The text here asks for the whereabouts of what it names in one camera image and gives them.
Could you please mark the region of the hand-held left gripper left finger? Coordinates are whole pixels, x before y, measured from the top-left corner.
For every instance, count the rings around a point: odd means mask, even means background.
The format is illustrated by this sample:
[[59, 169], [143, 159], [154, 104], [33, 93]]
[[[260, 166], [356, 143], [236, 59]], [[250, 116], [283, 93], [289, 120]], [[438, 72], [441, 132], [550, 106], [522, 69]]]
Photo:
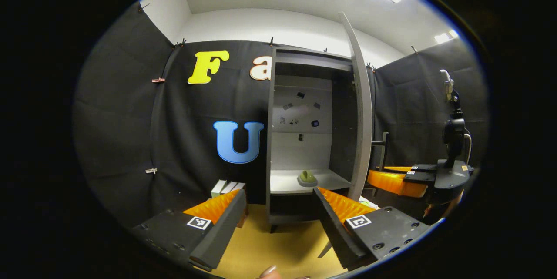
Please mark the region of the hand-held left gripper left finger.
[[236, 189], [187, 210], [167, 209], [131, 233], [177, 265], [210, 272], [217, 269], [246, 206], [245, 190]]

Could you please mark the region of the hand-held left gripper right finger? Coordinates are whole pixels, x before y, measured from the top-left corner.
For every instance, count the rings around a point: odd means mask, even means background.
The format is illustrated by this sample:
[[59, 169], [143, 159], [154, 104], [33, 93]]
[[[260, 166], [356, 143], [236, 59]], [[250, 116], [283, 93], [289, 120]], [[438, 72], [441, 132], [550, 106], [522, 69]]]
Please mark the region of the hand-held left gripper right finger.
[[312, 202], [334, 253], [349, 271], [405, 250], [432, 228], [392, 206], [373, 209], [321, 187], [312, 189]]

